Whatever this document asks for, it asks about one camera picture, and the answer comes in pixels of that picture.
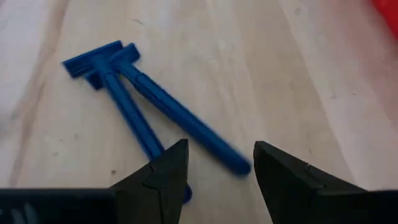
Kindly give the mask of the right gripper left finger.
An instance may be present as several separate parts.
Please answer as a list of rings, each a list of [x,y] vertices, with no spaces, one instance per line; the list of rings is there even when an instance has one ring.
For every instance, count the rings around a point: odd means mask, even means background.
[[[180,139],[111,186],[118,224],[178,224],[187,186],[189,147]]]

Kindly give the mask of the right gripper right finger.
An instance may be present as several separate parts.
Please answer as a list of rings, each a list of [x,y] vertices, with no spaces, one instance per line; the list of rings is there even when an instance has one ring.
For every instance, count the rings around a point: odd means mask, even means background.
[[[365,190],[265,142],[254,145],[257,183],[273,224],[371,224]]]

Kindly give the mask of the red plastic mesh basket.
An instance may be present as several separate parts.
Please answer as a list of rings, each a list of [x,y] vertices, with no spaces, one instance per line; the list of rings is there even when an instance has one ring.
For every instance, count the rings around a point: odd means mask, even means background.
[[[392,35],[398,39],[398,0],[371,0],[388,25]]]

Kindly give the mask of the blue disposable razor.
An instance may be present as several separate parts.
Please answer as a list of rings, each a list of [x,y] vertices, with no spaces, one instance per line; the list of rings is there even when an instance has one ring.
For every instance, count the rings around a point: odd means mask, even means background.
[[[116,42],[95,49],[90,52],[87,59],[87,64],[91,68],[87,79],[95,88],[105,87],[108,90],[148,157],[153,159],[161,154],[164,148],[119,80],[119,74],[126,77],[142,96],[203,145],[232,173],[249,174],[251,165],[244,156],[133,65],[140,57],[133,43],[124,47]]]
[[[72,78],[84,76],[95,90],[102,88],[107,90],[141,148],[147,157],[153,160],[161,155],[165,148],[119,76],[122,75],[129,80],[142,96],[176,123],[187,124],[190,112],[133,65],[140,57],[135,44],[124,46],[120,40],[117,40],[65,60],[62,65]]]

